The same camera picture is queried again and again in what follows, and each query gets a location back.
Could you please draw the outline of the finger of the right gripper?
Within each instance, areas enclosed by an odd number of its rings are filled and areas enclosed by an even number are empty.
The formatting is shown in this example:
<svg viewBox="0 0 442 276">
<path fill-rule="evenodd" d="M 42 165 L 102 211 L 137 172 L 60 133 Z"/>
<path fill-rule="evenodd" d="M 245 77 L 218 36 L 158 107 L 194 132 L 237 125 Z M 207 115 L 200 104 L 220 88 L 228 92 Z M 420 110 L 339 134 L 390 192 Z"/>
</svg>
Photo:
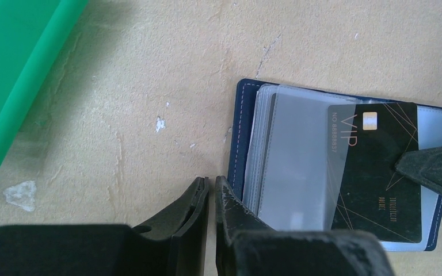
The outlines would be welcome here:
<svg viewBox="0 0 442 276">
<path fill-rule="evenodd" d="M 407 152 L 397 161 L 395 169 L 442 196 L 442 147 Z"/>
</svg>

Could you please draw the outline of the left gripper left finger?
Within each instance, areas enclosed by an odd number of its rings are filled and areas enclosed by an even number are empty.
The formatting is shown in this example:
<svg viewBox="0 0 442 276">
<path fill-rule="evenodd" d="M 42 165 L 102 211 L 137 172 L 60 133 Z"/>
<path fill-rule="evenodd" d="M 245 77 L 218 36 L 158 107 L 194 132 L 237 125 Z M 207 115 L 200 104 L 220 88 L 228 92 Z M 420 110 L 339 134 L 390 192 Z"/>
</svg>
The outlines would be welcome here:
<svg viewBox="0 0 442 276">
<path fill-rule="evenodd" d="M 5 225 L 0 275 L 200 275 L 208 186 L 196 178 L 141 224 Z"/>
</svg>

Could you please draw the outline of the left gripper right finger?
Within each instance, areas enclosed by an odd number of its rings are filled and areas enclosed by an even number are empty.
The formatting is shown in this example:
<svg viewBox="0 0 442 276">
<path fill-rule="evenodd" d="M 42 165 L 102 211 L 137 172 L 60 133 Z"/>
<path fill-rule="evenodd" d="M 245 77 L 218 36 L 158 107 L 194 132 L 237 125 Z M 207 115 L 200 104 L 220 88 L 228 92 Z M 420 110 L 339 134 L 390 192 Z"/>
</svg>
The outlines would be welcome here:
<svg viewBox="0 0 442 276">
<path fill-rule="evenodd" d="M 363 231 L 276 231 L 215 181 L 219 275 L 394 275 L 376 237 Z"/>
</svg>

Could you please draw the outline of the black card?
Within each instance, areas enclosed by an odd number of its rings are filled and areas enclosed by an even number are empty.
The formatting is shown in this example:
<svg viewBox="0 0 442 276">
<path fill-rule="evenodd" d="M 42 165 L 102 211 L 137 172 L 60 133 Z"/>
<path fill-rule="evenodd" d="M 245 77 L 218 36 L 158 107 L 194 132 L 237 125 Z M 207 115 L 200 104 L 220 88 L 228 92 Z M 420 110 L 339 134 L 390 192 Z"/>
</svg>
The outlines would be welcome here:
<svg viewBox="0 0 442 276">
<path fill-rule="evenodd" d="M 395 170 L 404 153 L 418 149 L 417 105 L 331 105 L 327 119 L 327 179 L 336 193 L 331 227 L 419 243 L 421 186 Z"/>
</svg>

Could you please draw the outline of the blue leather card holder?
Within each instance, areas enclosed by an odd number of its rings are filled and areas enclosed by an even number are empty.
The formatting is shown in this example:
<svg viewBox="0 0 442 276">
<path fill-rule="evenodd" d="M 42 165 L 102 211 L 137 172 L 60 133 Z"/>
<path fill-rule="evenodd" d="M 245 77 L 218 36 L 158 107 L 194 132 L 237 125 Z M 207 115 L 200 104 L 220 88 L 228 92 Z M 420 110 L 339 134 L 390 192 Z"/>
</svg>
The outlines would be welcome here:
<svg viewBox="0 0 442 276">
<path fill-rule="evenodd" d="M 336 193 L 327 179 L 327 109 L 331 105 L 391 102 L 405 101 L 240 80 L 228 168 L 234 194 L 275 230 L 342 230 L 332 228 Z M 442 108 L 414 104 L 418 110 L 416 151 L 442 147 Z M 435 249 L 442 195 L 420 186 L 421 241 L 380 240 L 386 250 Z"/>
</svg>

